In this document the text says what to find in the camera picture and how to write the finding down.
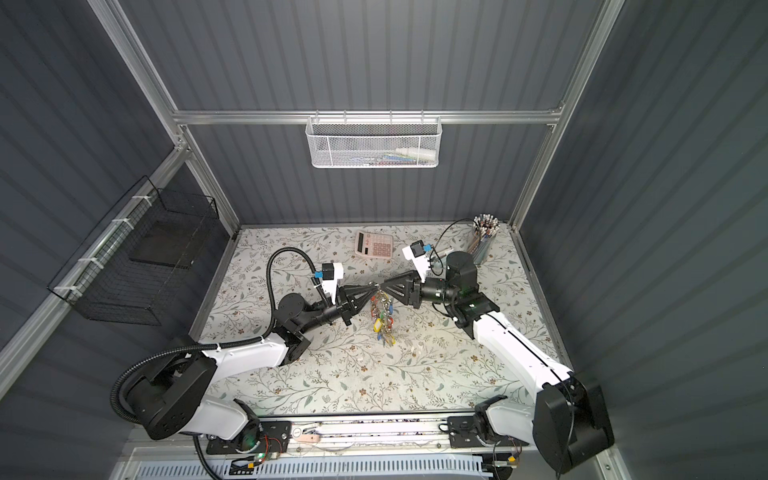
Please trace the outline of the metal keyring with coloured keys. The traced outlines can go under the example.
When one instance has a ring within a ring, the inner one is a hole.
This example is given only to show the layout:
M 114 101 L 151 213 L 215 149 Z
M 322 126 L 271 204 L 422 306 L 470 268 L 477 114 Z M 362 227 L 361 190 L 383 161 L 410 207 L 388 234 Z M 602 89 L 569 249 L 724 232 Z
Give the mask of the metal keyring with coloured keys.
M 393 299 L 382 290 L 377 291 L 370 300 L 370 314 L 377 340 L 385 346 L 394 346 L 396 340 L 393 335 Z

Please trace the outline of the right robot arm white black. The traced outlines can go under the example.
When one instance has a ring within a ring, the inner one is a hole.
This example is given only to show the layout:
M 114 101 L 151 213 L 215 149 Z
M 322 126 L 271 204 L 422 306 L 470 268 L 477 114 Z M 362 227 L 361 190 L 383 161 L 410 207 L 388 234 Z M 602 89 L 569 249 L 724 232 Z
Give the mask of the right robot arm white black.
M 557 474 L 565 474 L 615 443 L 604 395 L 591 377 L 577 376 L 544 353 L 507 319 L 480 288 L 471 254 L 455 251 L 442 278 L 414 269 L 381 283 L 400 303 L 440 304 L 455 325 L 488 349 L 521 382 L 533 405 L 501 394 L 474 408 L 470 432 L 487 444 L 534 446 Z

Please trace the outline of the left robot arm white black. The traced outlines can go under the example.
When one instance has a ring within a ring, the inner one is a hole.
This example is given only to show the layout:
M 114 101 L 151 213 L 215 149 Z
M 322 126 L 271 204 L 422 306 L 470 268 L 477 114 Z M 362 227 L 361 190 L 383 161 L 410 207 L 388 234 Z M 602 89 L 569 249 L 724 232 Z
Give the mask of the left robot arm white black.
M 271 331 L 265 337 L 223 344 L 180 340 L 121 374 L 110 392 L 110 405 L 120 418 L 142 426 L 153 440 L 177 433 L 233 440 L 257 424 L 258 418 L 242 400 L 210 395 L 210 385 L 293 363 L 311 343 L 309 331 L 337 319 L 350 325 L 376 291 L 374 285 L 340 287 L 335 302 L 314 304 L 291 293 L 273 310 Z

